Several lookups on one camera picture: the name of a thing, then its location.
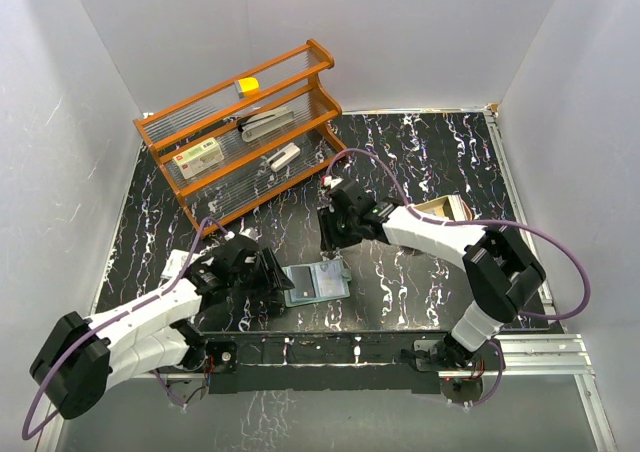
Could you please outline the beige card tray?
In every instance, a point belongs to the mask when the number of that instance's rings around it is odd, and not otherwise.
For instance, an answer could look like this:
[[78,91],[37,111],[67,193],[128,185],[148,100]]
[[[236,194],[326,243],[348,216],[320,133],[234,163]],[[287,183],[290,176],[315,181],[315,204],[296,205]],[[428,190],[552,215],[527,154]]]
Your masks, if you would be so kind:
[[450,195],[440,196],[438,198],[420,204],[414,204],[413,208],[421,213],[433,215],[442,219],[456,221],[452,216],[452,210],[449,203]]

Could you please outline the green card holder wallet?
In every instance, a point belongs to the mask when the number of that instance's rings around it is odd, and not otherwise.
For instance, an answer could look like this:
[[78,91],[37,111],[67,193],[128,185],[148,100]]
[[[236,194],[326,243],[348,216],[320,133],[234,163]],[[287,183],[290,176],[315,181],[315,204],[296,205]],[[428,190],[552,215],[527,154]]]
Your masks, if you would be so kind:
[[289,308],[344,299],[350,296],[351,272],[341,259],[285,266],[287,278],[294,284],[284,292]]

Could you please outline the stack of cards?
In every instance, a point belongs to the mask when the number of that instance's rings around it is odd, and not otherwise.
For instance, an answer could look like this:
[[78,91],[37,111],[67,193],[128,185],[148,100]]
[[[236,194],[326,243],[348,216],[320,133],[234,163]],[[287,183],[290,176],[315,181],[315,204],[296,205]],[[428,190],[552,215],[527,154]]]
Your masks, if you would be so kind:
[[449,196],[449,203],[453,219],[456,221],[469,221],[473,219],[473,213],[466,202],[458,194]]

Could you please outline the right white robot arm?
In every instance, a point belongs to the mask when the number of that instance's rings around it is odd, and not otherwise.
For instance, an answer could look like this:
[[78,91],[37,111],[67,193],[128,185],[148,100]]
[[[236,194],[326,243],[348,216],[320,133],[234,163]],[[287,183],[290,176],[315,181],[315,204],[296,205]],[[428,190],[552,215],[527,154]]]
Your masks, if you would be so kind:
[[318,211],[322,250],[378,241],[433,255],[465,272],[471,304],[434,345],[401,352],[415,365],[471,367],[482,347],[517,318],[546,279],[515,227],[441,222],[395,199],[378,201],[352,180],[325,176],[321,186],[329,199]]

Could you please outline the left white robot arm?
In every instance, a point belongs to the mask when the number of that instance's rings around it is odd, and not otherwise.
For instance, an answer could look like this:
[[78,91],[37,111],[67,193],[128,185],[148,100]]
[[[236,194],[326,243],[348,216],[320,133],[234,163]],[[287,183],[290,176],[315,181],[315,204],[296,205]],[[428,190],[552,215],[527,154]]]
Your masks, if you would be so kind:
[[290,290],[274,253],[239,235],[186,261],[167,283],[88,318],[60,318],[29,373],[65,419],[91,409],[110,388],[162,367],[208,364],[207,341],[191,318],[232,295],[265,302]]

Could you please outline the white VIP card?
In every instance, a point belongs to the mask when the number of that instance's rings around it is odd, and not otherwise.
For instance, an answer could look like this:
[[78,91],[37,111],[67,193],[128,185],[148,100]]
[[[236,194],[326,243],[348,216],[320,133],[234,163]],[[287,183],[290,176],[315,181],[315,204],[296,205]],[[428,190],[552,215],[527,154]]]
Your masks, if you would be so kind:
[[341,262],[323,262],[315,267],[316,292],[321,298],[343,297],[348,289],[345,286]]

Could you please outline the dark striped credit card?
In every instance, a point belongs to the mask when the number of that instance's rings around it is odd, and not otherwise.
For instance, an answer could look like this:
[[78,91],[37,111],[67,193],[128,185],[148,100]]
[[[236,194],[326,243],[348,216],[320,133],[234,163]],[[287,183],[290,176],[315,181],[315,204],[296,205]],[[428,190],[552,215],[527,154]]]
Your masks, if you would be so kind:
[[316,298],[311,269],[308,266],[292,266],[287,274],[294,287],[289,290],[290,301],[300,304]]

